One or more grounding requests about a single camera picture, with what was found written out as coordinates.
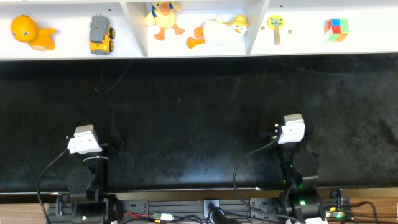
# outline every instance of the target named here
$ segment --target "black table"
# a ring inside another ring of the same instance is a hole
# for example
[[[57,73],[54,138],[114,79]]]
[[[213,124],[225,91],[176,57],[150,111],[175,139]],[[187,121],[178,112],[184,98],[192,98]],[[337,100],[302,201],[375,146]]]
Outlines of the black table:
[[[127,147],[109,159],[110,191],[231,188],[238,159],[261,146],[261,120],[286,107],[315,126],[302,150],[319,154],[319,185],[398,181],[396,54],[133,60],[105,93],[128,63],[0,63],[0,192],[34,192],[76,121],[101,133],[113,113]],[[79,163],[63,157],[43,191],[65,189]],[[237,178],[283,183],[274,151],[252,156]]]

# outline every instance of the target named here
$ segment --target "stuffed animal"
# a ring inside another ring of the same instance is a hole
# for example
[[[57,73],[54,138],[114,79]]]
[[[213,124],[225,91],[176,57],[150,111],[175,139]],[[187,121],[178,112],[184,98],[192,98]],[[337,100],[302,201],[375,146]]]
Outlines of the stuffed animal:
[[[219,20],[206,21],[203,26],[194,30],[195,38],[187,39],[187,46],[192,49],[198,44],[231,45],[240,41],[248,30],[249,24],[243,15],[236,16],[232,22],[223,22]]]
[[[18,16],[11,23],[11,32],[20,42],[28,43],[35,50],[54,50],[55,43],[51,34],[55,29],[39,28],[29,16]]]
[[[165,32],[168,28],[173,28],[175,35],[181,35],[185,32],[185,29],[179,28],[175,21],[177,20],[177,15],[174,13],[181,11],[181,5],[178,2],[152,2],[152,11],[145,18],[145,23],[147,26],[152,26],[156,24],[160,27],[160,32],[155,34],[154,37],[157,40],[165,39]]]

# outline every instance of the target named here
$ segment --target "toy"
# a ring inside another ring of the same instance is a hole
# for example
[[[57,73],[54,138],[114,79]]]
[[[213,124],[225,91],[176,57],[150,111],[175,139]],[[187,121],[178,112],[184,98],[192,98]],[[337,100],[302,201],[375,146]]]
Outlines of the toy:
[[[341,42],[349,34],[347,19],[330,19],[325,25],[327,41]]]
[[[274,42],[276,45],[280,44],[279,30],[284,26],[284,24],[285,20],[281,16],[274,15],[268,18],[268,26],[274,30]]]
[[[113,49],[112,40],[116,33],[111,27],[111,22],[104,16],[93,16],[90,23],[90,50],[96,55],[108,55]]]
[[[179,28],[175,21],[177,20],[177,15],[174,13],[175,9],[177,12],[181,11],[181,5],[178,2],[152,2],[152,11],[145,18],[145,24],[147,26],[152,26],[156,24],[160,27],[158,34],[154,37],[157,40],[165,39],[165,32],[168,28],[173,28],[175,35],[181,35],[185,32],[185,29]]]
[[[28,43],[35,50],[54,50],[55,43],[51,34],[55,29],[39,28],[36,23],[25,15],[18,16],[11,23],[11,32],[16,40]]]
[[[187,46],[192,49],[204,43],[212,46],[235,44],[244,36],[248,26],[244,15],[237,15],[233,22],[222,22],[219,18],[206,21],[203,26],[194,30],[196,39],[187,39]]]

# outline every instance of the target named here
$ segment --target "duck's orange beak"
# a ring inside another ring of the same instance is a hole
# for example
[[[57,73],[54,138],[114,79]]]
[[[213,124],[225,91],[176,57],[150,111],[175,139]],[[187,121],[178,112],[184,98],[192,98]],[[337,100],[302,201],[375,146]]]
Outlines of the duck's orange beak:
[[[159,6],[160,12],[167,16],[170,13],[170,6],[168,2],[165,2]]]

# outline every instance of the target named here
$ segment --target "white plush duck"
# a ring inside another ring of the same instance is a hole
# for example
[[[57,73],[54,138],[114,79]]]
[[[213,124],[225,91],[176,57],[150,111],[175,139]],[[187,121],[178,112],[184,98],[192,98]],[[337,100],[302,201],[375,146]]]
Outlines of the white plush duck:
[[[206,21],[203,26],[197,27],[194,30],[195,38],[188,38],[187,45],[192,49],[204,43],[211,46],[235,44],[244,36],[248,26],[244,15],[236,16],[231,23],[222,22],[220,17],[217,17],[216,20]]]

